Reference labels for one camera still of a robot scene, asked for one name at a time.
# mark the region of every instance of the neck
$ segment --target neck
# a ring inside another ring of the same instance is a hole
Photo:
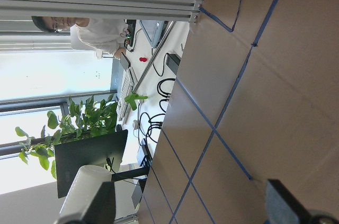
[[[90,19],[87,19],[87,18],[84,18],[84,17],[78,17],[75,21],[75,24],[77,24],[78,26],[81,26],[81,27],[86,27],[88,26],[90,22]]]

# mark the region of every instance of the white cylinder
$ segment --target white cylinder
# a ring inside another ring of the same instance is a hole
[[[85,165],[79,168],[61,207],[60,216],[83,212],[93,200],[103,182],[109,182],[111,173],[99,166]]]

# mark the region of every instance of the black hair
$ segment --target black hair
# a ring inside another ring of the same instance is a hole
[[[42,16],[32,16],[32,21],[37,28],[43,32],[57,32],[55,29],[49,29],[42,18]]]

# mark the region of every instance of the green plant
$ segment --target green plant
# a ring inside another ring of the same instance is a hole
[[[35,137],[30,137],[20,127],[16,127],[15,131],[19,137],[27,137],[22,145],[22,150],[19,157],[23,162],[28,164],[28,154],[39,158],[40,165],[48,170],[50,167],[49,158],[54,157],[54,145],[81,140],[85,138],[96,137],[115,131],[117,125],[117,103],[112,103],[113,95],[110,95],[107,100],[94,102],[94,97],[91,96],[85,102],[83,110],[83,102],[76,105],[69,98],[69,114],[63,115],[61,120],[57,118],[53,111],[48,111],[47,126],[51,129],[58,129],[52,136],[46,136],[46,126],[42,127],[41,139],[43,142],[33,144]],[[75,118],[75,125],[72,124],[72,119]],[[51,164],[51,173],[56,178],[55,160]]]

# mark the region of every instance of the person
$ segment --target person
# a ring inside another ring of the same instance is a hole
[[[59,32],[67,30],[74,25],[78,37],[83,43],[111,53],[117,59],[120,59],[122,52],[126,54],[123,43],[127,25],[124,20],[32,16],[32,21],[44,32]]]

